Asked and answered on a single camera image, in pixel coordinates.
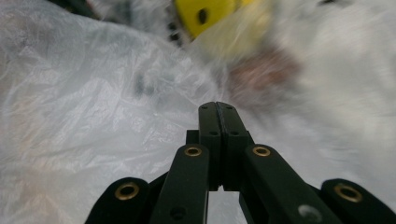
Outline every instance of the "plastic bag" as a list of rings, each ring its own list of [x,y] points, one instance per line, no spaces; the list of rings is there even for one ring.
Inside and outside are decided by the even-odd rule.
[[[101,21],[132,25],[130,0],[86,0]]]
[[[219,97],[186,53],[47,1],[0,4],[0,222],[83,223],[113,181],[165,173]]]

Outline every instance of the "yellow toy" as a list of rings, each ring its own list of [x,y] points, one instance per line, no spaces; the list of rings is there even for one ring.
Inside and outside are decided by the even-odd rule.
[[[262,47],[272,20],[272,2],[174,0],[176,40],[180,46],[193,40],[209,59],[231,63],[248,57]]]
[[[192,38],[252,0],[175,0],[177,15]]]

